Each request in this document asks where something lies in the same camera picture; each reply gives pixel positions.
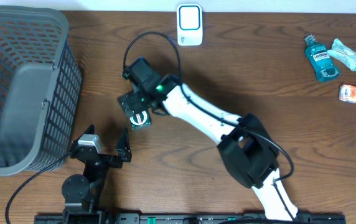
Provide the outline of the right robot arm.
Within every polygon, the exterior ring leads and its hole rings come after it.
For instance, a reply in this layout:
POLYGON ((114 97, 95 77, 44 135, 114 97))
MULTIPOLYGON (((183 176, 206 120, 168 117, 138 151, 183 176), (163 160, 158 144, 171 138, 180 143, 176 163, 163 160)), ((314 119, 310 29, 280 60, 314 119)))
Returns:
POLYGON ((252 189, 270 220, 297 220, 279 171, 278 156, 286 155, 269 136, 259 119, 241 117, 214 106, 195 94, 181 77, 161 76, 143 58, 124 66, 122 77, 133 90, 118 98, 127 117, 152 109, 179 118, 209 137, 228 173, 252 189))

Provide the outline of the green Zam-Buk ointment tin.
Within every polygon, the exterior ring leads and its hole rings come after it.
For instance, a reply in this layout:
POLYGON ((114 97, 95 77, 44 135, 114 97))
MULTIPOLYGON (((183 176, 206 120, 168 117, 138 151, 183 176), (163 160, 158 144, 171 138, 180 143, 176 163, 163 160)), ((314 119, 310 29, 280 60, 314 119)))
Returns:
POLYGON ((148 111, 136 113, 129 119, 132 130, 139 130, 151 126, 151 117, 148 111))

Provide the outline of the orange small sachet packet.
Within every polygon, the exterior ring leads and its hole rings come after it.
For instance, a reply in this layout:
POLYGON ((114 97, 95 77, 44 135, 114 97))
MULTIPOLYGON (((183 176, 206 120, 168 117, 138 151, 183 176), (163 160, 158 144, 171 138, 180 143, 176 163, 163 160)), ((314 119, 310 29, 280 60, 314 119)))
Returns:
POLYGON ((342 85, 339 89, 339 100, 356 104, 356 86, 342 85))

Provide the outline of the teal Listerine mouthwash bottle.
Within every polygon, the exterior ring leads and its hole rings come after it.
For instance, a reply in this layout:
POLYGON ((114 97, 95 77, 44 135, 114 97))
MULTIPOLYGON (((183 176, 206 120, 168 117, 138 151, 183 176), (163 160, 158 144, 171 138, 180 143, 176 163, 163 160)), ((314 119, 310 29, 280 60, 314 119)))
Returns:
POLYGON ((327 82, 338 78, 340 70, 334 65, 326 46, 318 42, 312 34, 306 34, 304 42, 306 44, 304 53, 315 71, 317 80, 327 82))

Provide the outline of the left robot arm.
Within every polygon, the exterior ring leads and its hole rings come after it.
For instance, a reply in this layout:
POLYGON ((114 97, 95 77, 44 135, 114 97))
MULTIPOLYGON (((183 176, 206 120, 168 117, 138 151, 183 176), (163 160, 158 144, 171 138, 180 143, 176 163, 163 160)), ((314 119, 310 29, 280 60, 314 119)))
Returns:
POLYGON ((85 168, 82 174, 68 177, 62 185, 66 211, 93 213, 98 206, 108 171, 120 169, 125 162, 132 159, 126 128, 115 146, 116 155, 102 154, 101 148, 102 142, 95 134, 94 125, 90 125, 72 143, 69 156, 84 163, 85 168))

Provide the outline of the mint green wipes pack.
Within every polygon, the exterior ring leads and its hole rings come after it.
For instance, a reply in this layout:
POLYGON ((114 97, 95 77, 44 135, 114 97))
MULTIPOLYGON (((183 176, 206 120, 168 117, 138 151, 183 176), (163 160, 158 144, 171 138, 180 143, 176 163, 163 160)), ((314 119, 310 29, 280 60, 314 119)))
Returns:
POLYGON ((327 53, 342 62, 351 71, 356 71, 356 52, 344 45, 339 39, 335 39, 331 49, 327 53))

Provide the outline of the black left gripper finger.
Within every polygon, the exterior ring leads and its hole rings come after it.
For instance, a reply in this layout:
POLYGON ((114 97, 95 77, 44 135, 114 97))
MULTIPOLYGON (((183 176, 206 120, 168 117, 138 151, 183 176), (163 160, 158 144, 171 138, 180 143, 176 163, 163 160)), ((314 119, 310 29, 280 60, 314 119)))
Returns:
POLYGON ((77 143, 93 143, 94 142, 95 126, 89 125, 84 133, 77 139, 77 143))
POLYGON ((129 144, 129 135, 128 129, 124 128, 121 136, 119 137, 119 141, 115 146, 115 150, 118 153, 118 157, 123 162, 131 162, 132 160, 132 152, 129 144))

